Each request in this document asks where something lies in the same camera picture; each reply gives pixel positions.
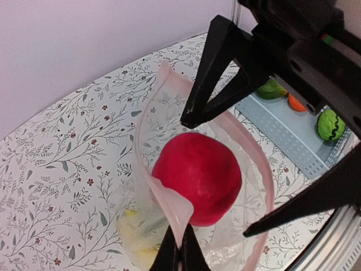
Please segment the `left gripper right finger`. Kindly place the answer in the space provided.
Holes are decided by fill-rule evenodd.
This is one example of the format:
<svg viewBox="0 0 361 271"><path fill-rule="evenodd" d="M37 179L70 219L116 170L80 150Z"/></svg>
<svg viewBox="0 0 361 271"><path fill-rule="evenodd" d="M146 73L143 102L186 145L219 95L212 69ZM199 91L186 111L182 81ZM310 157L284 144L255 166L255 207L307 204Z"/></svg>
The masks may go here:
<svg viewBox="0 0 361 271"><path fill-rule="evenodd" d="M190 224L186 227L180 248L180 265L183 271L211 271Z"/></svg>

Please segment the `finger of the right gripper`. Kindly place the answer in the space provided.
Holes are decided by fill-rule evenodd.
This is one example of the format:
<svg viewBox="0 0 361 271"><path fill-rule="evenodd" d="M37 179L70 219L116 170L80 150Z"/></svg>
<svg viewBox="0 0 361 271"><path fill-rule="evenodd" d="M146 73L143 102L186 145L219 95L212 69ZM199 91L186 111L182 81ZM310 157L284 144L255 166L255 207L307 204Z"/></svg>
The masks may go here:
<svg viewBox="0 0 361 271"><path fill-rule="evenodd" d="M360 206L360 145L301 193L251 224L243 236L258 235L298 218L347 205Z"/></svg>
<svg viewBox="0 0 361 271"><path fill-rule="evenodd" d="M231 62L239 67L237 74L212 97L219 79ZM195 82L180 123L186 128L196 128L215 119L263 86L270 75L253 46L251 36L231 20L217 15L210 22Z"/></svg>

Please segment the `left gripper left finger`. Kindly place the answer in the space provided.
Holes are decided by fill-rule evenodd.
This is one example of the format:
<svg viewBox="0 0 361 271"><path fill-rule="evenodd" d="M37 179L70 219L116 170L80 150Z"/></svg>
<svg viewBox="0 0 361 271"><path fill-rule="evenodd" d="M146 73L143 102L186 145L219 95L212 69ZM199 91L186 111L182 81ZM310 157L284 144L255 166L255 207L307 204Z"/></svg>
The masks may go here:
<svg viewBox="0 0 361 271"><path fill-rule="evenodd" d="M168 226L159 251L151 266L151 271L176 271L179 270L179 249L173 231Z"/></svg>

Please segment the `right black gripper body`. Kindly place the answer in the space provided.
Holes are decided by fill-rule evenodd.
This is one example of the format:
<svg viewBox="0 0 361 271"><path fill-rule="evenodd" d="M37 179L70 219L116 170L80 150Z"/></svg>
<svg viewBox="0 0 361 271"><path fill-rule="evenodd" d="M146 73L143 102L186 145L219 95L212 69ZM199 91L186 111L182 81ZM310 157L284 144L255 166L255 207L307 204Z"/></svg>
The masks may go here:
<svg viewBox="0 0 361 271"><path fill-rule="evenodd" d="M257 21L252 30L268 64L313 114L330 106L360 135L360 66L322 38L360 55L360 39L344 27L334 1L240 1Z"/></svg>

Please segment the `yellow toy bananas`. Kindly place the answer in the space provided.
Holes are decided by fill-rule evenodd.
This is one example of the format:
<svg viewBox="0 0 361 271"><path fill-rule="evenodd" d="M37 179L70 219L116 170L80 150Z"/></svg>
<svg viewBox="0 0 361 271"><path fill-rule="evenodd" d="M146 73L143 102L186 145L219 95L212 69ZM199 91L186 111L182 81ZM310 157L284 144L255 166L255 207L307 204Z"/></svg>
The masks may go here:
<svg viewBox="0 0 361 271"><path fill-rule="evenodd" d="M125 209L116 220L116 227L131 263L140 270L149 270L157 256L161 241L147 236L145 230L138 226L140 223L136 210Z"/></svg>

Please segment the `clear zip top bag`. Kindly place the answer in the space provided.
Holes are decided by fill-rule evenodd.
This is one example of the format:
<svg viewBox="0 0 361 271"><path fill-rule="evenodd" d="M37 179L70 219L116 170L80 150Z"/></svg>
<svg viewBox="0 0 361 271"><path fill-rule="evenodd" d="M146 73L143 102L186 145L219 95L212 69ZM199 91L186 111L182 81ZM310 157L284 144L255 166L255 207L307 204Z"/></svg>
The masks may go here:
<svg viewBox="0 0 361 271"><path fill-rule="evenodd" d="M267 234L243 236L274 207L270 165L261 147L229 112L188 129L181 115L192 83L162 62L153 94L131 135L135 159L123 190L133 207L116 225L130 262L160 269L176 250L173 270L195 255L208 270L255 270Z"/></svg>

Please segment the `light blue plastic basket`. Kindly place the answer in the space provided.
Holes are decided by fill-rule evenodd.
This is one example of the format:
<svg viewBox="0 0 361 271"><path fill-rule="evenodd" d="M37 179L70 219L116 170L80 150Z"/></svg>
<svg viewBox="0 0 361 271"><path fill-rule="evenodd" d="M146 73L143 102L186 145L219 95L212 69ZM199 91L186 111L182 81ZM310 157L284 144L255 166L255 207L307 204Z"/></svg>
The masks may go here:
<svg viewBox="0 0 361 271"><path fill-rule="evenodd" d="M318 116L293 110L287 98L264 100L253 93L235 108L310 179L335 166L351 149L354 134L346 128L337 141L326 142L317 132Z"/></svg>

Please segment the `red toy apple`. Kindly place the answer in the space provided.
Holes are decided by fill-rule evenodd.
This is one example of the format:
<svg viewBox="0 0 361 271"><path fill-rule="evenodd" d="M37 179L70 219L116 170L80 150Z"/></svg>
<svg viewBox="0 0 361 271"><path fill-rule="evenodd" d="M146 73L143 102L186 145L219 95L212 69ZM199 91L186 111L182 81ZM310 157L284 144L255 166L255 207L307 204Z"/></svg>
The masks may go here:
<svg viewBox="0 0 361 271"><path fill-rule="evenodd" d="M242 186L234 153L219 141L194 132L179 134L163 147L152 175L192 203L190 223L198 227L217 223Z"/></svg>

